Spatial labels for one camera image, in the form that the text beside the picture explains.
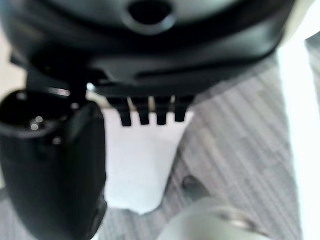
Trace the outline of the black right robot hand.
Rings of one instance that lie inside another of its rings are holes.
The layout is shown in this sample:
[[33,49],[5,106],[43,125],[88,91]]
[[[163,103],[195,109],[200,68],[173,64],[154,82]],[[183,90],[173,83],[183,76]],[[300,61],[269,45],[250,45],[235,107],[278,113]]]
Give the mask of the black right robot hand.
[[169,111],[272,55],[293,0],[3,0],[0,25],[26,86],[0,102],[0,166],[38,240],[90,240],[107,210],[106,134],[87,85],[132,125]]

